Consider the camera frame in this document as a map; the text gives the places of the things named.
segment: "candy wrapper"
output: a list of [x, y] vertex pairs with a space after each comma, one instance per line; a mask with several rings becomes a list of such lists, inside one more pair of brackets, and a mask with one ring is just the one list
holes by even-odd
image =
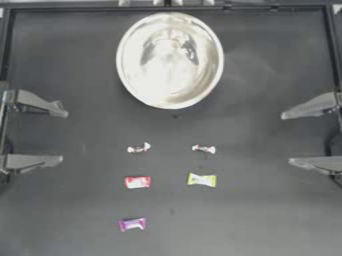
[[188, 173], [186, 185], [204, 185], [208, 187], [216, 187], [216, 175], [196, 175], [194, 173]]
[[146, 152], [146, 150], [150, 148], [150, 145], [144, 142], [144, 145], [142, 146], [138, 146], [138, 147], [128, 147], [126, 148], [126, 152], [130, 153], [130, 154], [136, 154], [136, 153], [142, 153], [142, 152]]
[[129, 189], [149, 188], [150, 177], [148, 177], [148, 176], [125, 177], [124, 184], [125, 184], [125, 187]]
[[201, 152], [211, 153], [211, 154], [216, 153], [216, 148], [213, 146], [207, 147], [207, 146], [193, 145], [192, 150], [201, 151]]
[[138, 219], [129, 219], [129, 220], [120, 220], [118, 227], [121, 232], [125, 232], [129, 229], [140, 228], [141, 230], [145, 229], [145, 218]]

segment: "black tray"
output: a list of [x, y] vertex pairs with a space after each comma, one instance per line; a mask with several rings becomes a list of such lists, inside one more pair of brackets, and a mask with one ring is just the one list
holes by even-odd
[[[137, 102], [114, 67], [125, 30], [158, 9], [6, 10], [1, 79], [61, 100], [69, 118], [9, 118], [14, 152], [62, 154], [64, 162], [22, 175], [1, 195], [0, 255], [340, 251], [340, 191], [287, 164], [288, 157], [324, 154], [336, 118], [279, 118], [337, 87], [325, 7], [232, 9], [182, 10], [215, 31], [225, 65], [212, 94], [177, 111]], [[126, 146], [144, 141], [150, 151], [128, 155]], [[215, 145], [216, 155], [193, 153], [196, 143]], [[217, 188], [186, 187], [189, 171], [215, 173]], [[150, 175], [152, 188], [126, 191], [126, 175]], [[146, 230], [121, 234], [117, 220], [140, 216]]]

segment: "pink candy wrapper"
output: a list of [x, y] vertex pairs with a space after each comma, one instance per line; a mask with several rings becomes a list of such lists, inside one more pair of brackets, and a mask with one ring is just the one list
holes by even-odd
[[121, 232], [125, 232], [129, 229], [138, 228], [140, 230], [145, 229], [145, 218], [120, 220], [118, 227]]

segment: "black frame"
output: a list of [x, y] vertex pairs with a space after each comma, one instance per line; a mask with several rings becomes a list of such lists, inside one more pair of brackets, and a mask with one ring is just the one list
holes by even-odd
[[[17, 12], [98, 12], [98, 11], [225, 11], [229, 13], [268, 13], [268, 12], [311, 12], [319, 11], [323, 17], [323, 25], [325, 31], [325, 39], [328, 45], [328, 53], [333, 77], [333, 90], [342, 92], [342, 55], [339, 49], [339, 40], [335, 27], [333, 4], [324, 3], [277, 3], [277, 4], [241, 4], [232, 3], [224, 0], [216, 0], [213, 6], [185, 5], [170, 6], [170, 0], [164, 0], [162, 6], [153, 6], [152, 1], [142, 4], [132, 5], [130, 7], [120, 7], [117, 1], [112, 2], [54, 2], [54, 3], [7, 3], [2, 5], [2, 27], [0, 40], [0, 81], [7, 78], [9, 55], [10, 55], [10, 40], [14, 15]], [[342, 134], [342, 110], [336, 111], [339, 134]], [[6, 116], [0, 113], [0, 155], [5, 150], [5, 128]]]

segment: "bowl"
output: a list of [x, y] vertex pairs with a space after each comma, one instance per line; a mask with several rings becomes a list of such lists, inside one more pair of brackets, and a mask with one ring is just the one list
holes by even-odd
[[180, 109], [212, 91], [223, 72], [224, 55], [209, 27], [182, 13], [157, 13], [125, 32], [116, 68], [128, 92], [144, 104]]

